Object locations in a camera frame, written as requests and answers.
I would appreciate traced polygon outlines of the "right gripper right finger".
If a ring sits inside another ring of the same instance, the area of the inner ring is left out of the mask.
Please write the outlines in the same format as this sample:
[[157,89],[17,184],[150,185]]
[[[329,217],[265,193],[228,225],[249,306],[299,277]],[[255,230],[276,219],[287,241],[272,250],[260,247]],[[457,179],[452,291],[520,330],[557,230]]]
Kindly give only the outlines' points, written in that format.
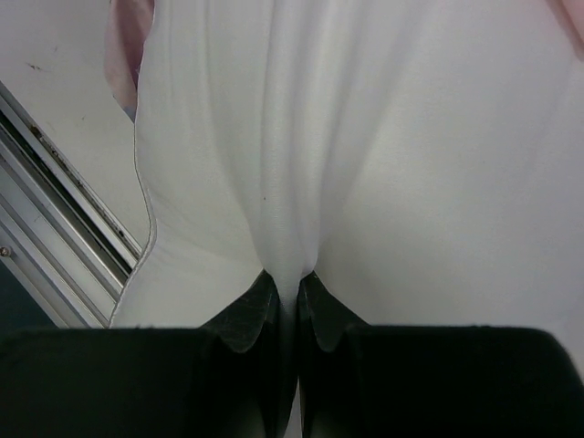
[[334,297],[315,272],[299,284],[297,310],[300,326],[308,329],[318,347],[332,352],[346,329],[368,323]]

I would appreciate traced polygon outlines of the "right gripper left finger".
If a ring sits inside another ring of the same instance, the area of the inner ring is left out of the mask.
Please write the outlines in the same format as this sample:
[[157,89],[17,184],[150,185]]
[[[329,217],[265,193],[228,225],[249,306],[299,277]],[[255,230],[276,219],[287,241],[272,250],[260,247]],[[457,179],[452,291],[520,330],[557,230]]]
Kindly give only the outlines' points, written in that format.
[[202,325],[232,351],[245,353],[257,342],[267,324],[277,323],[279,295],[273,278],[262,271],[250,288]]

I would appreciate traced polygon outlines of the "white pillow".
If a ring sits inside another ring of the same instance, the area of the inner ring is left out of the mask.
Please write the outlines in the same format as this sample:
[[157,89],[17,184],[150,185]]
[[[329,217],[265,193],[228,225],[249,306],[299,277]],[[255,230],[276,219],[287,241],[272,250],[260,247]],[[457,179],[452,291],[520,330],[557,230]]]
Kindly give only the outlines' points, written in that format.
[[[178,355],[163,433],[580,437],[583,4],[153,2],[109,325]],[[236,353],[202,325],[262,271]],[[332,352],[312,272],[368,323]]]

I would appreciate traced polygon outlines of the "blue and pink printed pillowcase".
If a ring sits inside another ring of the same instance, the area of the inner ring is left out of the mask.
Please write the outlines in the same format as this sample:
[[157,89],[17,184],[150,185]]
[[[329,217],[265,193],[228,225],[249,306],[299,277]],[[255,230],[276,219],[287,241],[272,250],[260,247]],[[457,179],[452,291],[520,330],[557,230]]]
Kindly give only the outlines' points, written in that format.
[[132,122],[138,105],[143,48],[154,17],[152,0],[109,2],[104,74],[111,94]]

